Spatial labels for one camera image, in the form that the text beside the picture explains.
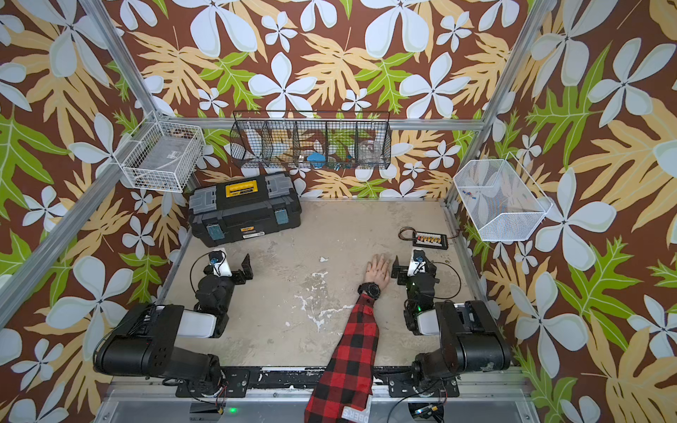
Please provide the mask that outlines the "mannequin hand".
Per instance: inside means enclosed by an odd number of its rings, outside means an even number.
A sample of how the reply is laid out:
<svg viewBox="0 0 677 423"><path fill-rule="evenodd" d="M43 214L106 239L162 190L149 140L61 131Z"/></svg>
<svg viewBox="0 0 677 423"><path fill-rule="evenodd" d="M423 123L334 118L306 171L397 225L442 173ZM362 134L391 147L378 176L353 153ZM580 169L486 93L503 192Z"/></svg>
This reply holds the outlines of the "mannequin hand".
<svg viewBox="0 0 677 423"><path fill-rule="evenodd" d="M384 255L374 255L368 262L364 283L374 283L381 291L384 291L391 281L391 265Z"/></svg>

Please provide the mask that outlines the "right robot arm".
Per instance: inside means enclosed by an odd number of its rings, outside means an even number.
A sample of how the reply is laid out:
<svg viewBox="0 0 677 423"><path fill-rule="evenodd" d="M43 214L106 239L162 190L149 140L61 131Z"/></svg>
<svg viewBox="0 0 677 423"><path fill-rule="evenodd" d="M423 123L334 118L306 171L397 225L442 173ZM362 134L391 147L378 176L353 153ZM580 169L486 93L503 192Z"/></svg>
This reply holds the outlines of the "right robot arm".
<svg viewBox="0 0 677 423"><path fill-rule="evenodd" d="M435 294L437 264L418 251L410 264L395 261L391 276L407 289L403 315L415 336L434 336L439 347L417 354L409 370L385 376L393 398L458 396L463 373L503 371L511 366L508 343L483 301L456 303Z"/></svg>

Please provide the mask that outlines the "red plaid sleeve forearm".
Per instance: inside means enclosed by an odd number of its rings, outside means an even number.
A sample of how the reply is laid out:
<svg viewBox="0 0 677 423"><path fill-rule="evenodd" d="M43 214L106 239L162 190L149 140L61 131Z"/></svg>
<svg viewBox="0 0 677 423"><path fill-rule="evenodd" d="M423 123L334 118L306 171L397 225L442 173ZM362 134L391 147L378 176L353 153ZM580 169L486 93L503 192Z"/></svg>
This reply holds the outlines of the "red plaid sleeve forearm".
<svg viewBox="0 0 677 423"><path fill-rule="evenodd" d="M306 422L345 422L345 410L367 409L379 341L374 305L370 296L358 297L340 342L305 408Z"/></svg>

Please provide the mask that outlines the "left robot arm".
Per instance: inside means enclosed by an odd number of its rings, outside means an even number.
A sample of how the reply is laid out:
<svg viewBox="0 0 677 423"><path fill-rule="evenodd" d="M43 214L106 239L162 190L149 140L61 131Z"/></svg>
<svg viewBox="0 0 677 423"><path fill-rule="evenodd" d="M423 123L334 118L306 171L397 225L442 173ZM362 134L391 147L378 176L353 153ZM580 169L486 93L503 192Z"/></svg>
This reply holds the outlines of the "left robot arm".
<svg viewBox="0 0 677 423"><path fill-rule="evenodd" d="M204 277L195 285L197 303L139 305L126 313L93 353L93 368L102 375L160 378L176 387L179 398L216 398L237 386L213 354L178 347L178 338L220 338L237 286L253 279L250 255L237 270L225 250L207 254Z"/></svg>

